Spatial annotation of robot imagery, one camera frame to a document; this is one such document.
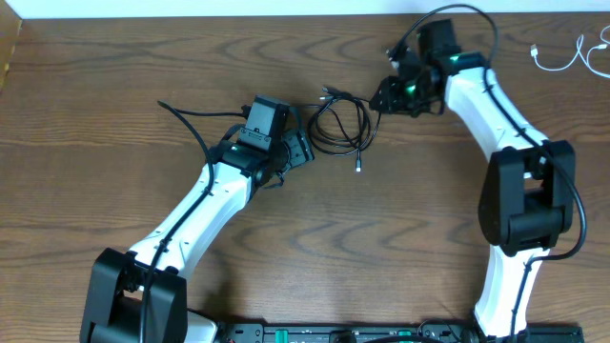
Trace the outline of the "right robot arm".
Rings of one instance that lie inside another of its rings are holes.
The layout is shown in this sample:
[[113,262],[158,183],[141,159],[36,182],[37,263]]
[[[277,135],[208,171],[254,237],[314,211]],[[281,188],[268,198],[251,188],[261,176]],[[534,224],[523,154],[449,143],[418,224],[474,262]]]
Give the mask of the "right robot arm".
[[478,223],[490,245],[482,293],[474,308],[481,342],[519,342],[540,265],[572,257],[551,250],[582,204],[574,184],[575,152],[534,128],[498,84],[492,58],[466,52],[451,20],[411,28],[418,50],[404,40],[388,58],[395,76],[381,81],[370,101],[379,113],[418,117],[433,105],[456,113],[487,160]]

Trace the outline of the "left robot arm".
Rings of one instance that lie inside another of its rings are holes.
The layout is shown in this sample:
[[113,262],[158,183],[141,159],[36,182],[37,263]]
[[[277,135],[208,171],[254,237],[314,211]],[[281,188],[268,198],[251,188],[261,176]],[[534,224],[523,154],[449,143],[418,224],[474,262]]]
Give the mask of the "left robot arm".
[[126,252],[107,248],[94,261],[82,342],[213,342],[218,325],[187,305],[187,284],[225,224],[270,188],[273,177],[313,160],[305,131],[286,126],[297,109],[258,95],[246,123],[203,149],[206,163],[166,219]]

